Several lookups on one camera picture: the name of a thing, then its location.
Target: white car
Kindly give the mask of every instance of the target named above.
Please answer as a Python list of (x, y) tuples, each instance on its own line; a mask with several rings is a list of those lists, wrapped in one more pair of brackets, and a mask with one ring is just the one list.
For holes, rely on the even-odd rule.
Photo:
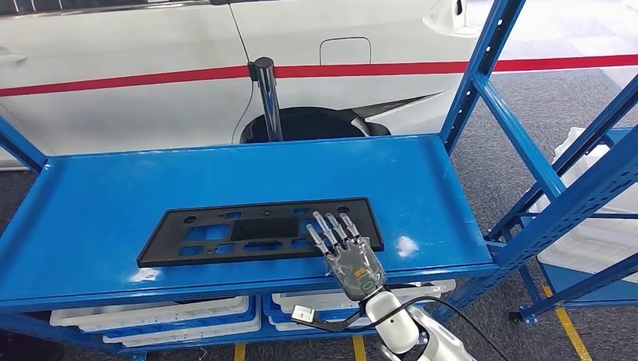
[(0, 14), (0, 116), (49, 155), (265, 141), (246, 66), (261, 56), (284, 139), (438, 132), (479, 34), (465, 0), (0, 0)]

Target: car door handle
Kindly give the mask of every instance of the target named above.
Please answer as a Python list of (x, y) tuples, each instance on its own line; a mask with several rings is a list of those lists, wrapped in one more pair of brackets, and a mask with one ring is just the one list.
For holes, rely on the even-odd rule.
[(26, 56), (20, 54), (14, 54), (6, 47), (0, 47), (0, 65), (2, 64), (13, 64), (16, 62), (21, 62), (26, 59)]

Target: robot finger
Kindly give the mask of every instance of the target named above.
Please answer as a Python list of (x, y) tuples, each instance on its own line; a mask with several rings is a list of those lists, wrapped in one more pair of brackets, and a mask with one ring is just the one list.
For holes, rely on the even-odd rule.
[(330, 254), (330, 250), (328, 250), (328, 247), (326, 247), (324, 240), (321, 239), (321, 237), (319, 237), (319, 234), (317, 234), (317, 231), (314, 230), (314, 227), (311, 224), (307, 224), (305, 225), (305, 228), (308, 230), (308, 233), (312, 237), (312, 240), (314, 241), (314, 245), (317, 246), (319, 250), (321, 250), (321, 253), (323, 253), (324, 255)]
[(321, 227), (321, 231), (323, 231), (326, 238), (328, 238), (328, 242), (330, 242), (330, 244), (333, 247), (339, 244), (337, 242), (337, 238), (333, 234), (332, 229), (328, 227), (328, 224), (326, 223), (324, 216), (322, 216), (321, 213), (317, 211), (312, 212), (312, 216), (317, 220), (317, 223), (319, 223), (319, 227)]
[(352, 222), (350, 217), (348, 217), (347, 214), (340, 213), (339, 216), (343, 220), (343, 223), (345, 223), (345, 228), (348, 229), (348, 231), (350, 232), (350, 234), (352, 234), (352, 236), (354, 238), (361, 237), (361, 234), (359, 233), (359, 230), (357, 229), (357, 226), (354, 225), (354, 223)]
[(338, 222), (335, 216), (333, 216), (332, 213), (328, 212), (326, 213), (326, 218), (330, 221), (330, 224), (333, 225), (333, 229), (335, 230), (335, 232), (337, 232), (337, 235), (339, 236), (339, 238), (342, 241), (347, 241), (348, 235), (345, 233), (345, 231), (343, 230), (343, 227), (341, 227), (341, 223)]

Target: gray carpet floor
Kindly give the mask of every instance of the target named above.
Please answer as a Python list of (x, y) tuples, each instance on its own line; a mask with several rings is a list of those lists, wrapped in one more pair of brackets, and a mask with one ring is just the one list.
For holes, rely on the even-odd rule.
[[(601, 70), (547, 71), (493, 76), (495, 87), (551, 160), (554, 148), (563, 142), (570, 127), (587, 126), (620, 90)], [(631, 111), (622, 125), (638, 123), (638, 110)], [(477, 105), (453, 155), (458, 176), (483, 230), (487, 230), (533, 183), (506, 136), (488, 109)], [(33, 176), (26, 172), (0, 173), (0, 229), (30, 187)], [(535, 264), (531, 271), (538, 284)], [(553, 312), (539, 323), (525, 326), (509, 322), (508, 311), (530, 299), (514, 274), (467, 308), (468, 315), (500, 345), (511, 359), (564, 360), (579, 358)], [(635, 360), (638, 354), (635, 308), (570, 309), (577, 331), (594, 360)], [(483, 361), (499, 360), (468, 325), (458, 317), (447, 324), (470, 353)], [(382, 360), (375, 350), (375, 337), (366, 338), (369, 360)], [(233, 346), (193, 348), (151, 353), (150, 360), (231, 360)], [(68, 347), (65, 361), (120, 359)], [(354, 360), (349, 338), (249, 344), (246, 359), (256, 360)]]

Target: red stripe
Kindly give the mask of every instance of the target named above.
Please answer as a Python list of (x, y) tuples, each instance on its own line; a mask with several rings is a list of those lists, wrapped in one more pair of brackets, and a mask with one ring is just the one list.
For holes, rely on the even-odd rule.
[(130, 77), (110, 77), (107, 79), (70, 81), (68, 83), (19, 86), (15, 88), (0, 89), (0, 97), (63, 93), (74, 92), (77, 90), (118, 88), (121, 86), (178, 83), (195, 80), (233, 79), (236, 77), (247, 76), (248, 68), (245, 65), (240, 65), (230, 66), (227, 68), (173, 71), (170, 73), (132, 75)]
[[(638, 54), (612, 56), (583, 56), (553, 59), (501, 60), (495, 71), (535, 71), (574, 68), (602, 68), (608, 66), (638, 65)], [(279, 78), (292, 77), (361, 77), (379, 75), (453, 74), (465, 71), (467, 62), (408, 62), (394, 64), (363, 65), (288, 65), (276, 67)], [(233, 79), (247, 77), (245, 65), (226, 68), (210, 68), (170, 73), (111, 77), (107, 79), (80, 80), (34, 86), (18, 86), (0, 89), (2, 96), (25, 96), (73, 92), (78, 90), (117, 88), (121, 86), (177, 83), (196, 80)]]
[(575, 68), (605, 68), (608, 66), (638, 65), (638, 54), (581, 56), (576, 58), (501, 60), (495, 71), (533, 71)]

